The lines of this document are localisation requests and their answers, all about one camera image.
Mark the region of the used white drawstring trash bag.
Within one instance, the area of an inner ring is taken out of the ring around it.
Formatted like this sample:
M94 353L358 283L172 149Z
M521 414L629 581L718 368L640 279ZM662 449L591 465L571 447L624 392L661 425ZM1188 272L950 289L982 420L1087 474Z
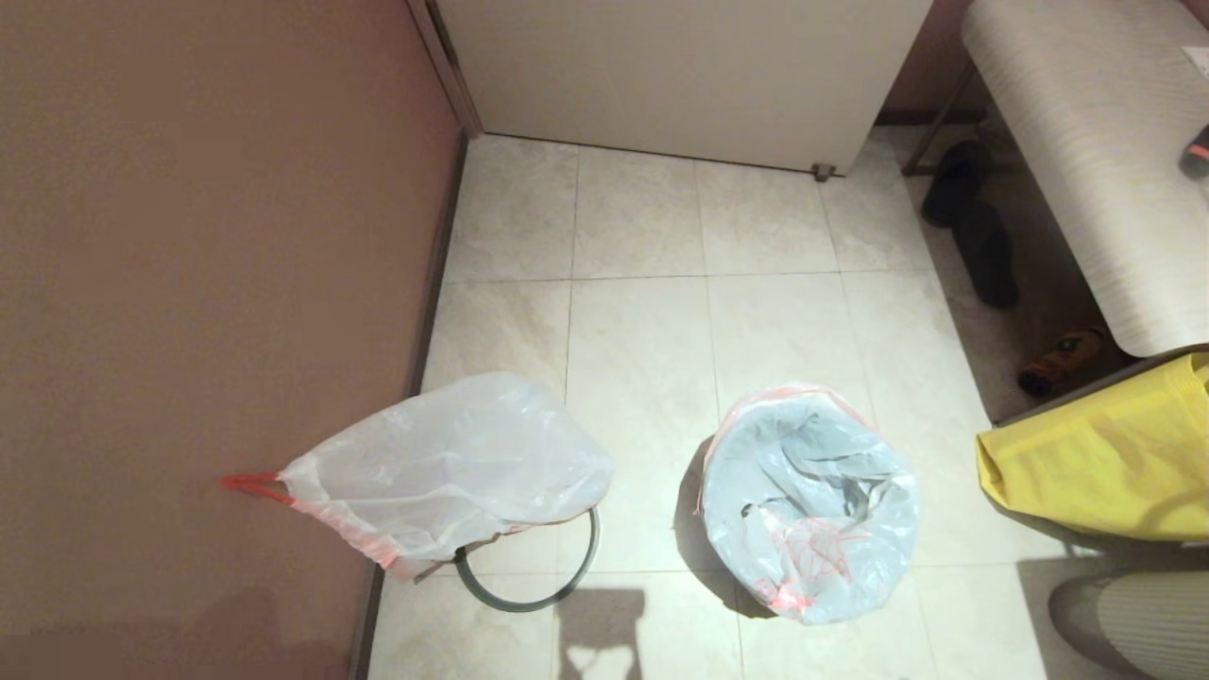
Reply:
M467 546L574 520L614 462L543 384L486 373L330 436L284 469L222 486L332 529L384 572L415 578Z

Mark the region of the white bin liner bag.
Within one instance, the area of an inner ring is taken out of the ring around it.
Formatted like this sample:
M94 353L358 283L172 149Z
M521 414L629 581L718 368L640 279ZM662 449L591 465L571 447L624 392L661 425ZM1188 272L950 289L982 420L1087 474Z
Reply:
M769 612L858 620L910 572L918 479L902 453L817 384L756 390L708 442L698 512L708 544Z

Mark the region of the yellow fabric bag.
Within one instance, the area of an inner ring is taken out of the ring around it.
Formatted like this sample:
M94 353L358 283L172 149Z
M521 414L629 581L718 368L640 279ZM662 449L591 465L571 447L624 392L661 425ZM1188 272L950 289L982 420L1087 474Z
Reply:
M1209 542L1209 352L976 439L997 507L1080 534Z

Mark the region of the white door panel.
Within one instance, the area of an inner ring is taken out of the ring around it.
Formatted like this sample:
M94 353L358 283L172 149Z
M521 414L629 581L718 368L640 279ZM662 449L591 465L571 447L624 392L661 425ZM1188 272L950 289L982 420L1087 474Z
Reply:
M933 0L435 0L488 133L846 175Z

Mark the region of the black slipper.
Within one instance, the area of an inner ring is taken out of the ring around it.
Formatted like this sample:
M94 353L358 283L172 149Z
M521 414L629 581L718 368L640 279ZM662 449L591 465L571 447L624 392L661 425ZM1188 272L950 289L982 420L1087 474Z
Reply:
M979 196L993 175L993 151L982 142L959 142L941 159L929 192L921 203L921 217L933 227L949 229Z
M1014 307L1019 289L1013 276L1013 244L1000 212L973 198L956 219L953 235L980 302L995 309Z

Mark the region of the metal bench leg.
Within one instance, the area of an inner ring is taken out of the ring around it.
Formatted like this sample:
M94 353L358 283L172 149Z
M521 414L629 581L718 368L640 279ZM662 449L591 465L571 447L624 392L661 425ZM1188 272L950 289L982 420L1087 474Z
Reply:
M941 138L942 128L945 128L945 125L953 121L954 113L956 113L958 125L974 125L985 119L989 110L989 105L987 104L988 96L980 99L979 108L965 113L958 111L958 105L962 103L964 96L976 83L983 90L983 77L980 77L979 67L977 67L972 58L967 58L967 60L964 60L964 67L960 69L955 83L949 90L945 99L943 99L943 104L935 113L931 121L929 121L915 146L912 146L910 155L908 155L908 159L906 159L906 162L901 167L902 177L932 175L941 168L941 156L932 159L929 152L931 152L937 139Z

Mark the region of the orange drink bottle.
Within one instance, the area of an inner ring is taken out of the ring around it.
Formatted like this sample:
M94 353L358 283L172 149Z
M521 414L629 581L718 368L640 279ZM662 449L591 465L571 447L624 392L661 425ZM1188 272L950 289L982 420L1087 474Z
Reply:
M1016 373L1016 386L1037 398L1049 394L1088 365L1101 352L1105 341L1106 332L1101 328L1068 332L1055 341L1053 348Z

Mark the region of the wood-grain bench top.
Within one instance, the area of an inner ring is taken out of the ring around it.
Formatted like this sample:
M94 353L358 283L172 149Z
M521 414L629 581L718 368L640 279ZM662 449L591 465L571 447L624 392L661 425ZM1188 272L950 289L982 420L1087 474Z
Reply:
M1178 165L1209 30L1182 0L973 0L962 42L1118 347L1209 345L1209 180Z

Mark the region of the white pleated round stool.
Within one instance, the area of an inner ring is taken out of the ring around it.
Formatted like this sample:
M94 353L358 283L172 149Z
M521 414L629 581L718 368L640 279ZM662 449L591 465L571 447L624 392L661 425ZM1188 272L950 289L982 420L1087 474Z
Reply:
M1149 680L1209 680L1209 571L1082 576L1058 586L1048 613L1094 663Z

